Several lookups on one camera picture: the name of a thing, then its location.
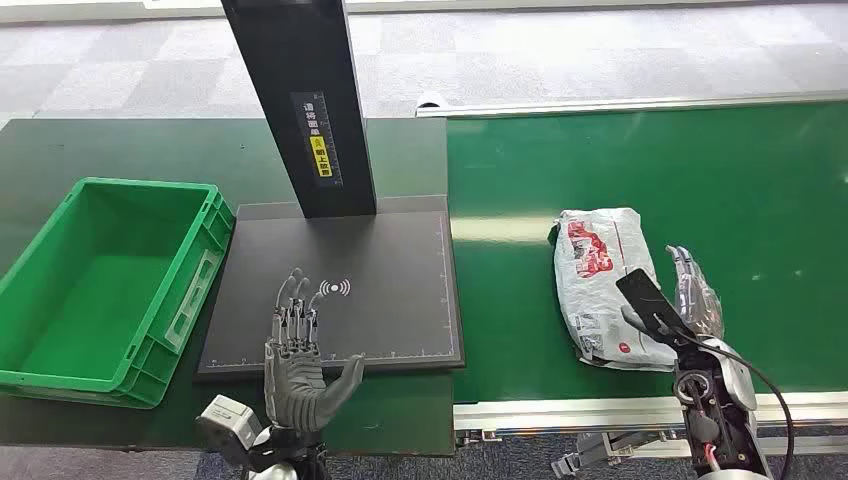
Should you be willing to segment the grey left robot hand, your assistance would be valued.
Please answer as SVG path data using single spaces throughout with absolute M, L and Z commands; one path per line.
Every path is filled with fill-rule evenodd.
M 323 298 L 298 267 L 275 296 L 271 334 L 264 346 L 264 395 L 267 416 L 276 427 L 321 431 L 362 382 L 360 355 L 347 360 L 337 379 L 324 380 L 318 338 L 318 304 Z

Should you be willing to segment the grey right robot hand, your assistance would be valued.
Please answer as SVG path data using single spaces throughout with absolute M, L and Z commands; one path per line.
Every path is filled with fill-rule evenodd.
M 621 307 L 624 321 L 640 333 L 669 346 L 681 345 L 687 337 L 722 339 L 721 302 L 700 265 L 683 246 L 667 245 L 665 250 L 671 255 L 676 271 L 674 308 L 681 319 L 681 326 L 671 326 L 660 319 L 655 320 L 655 327 L 648 326 L 629 303 Z

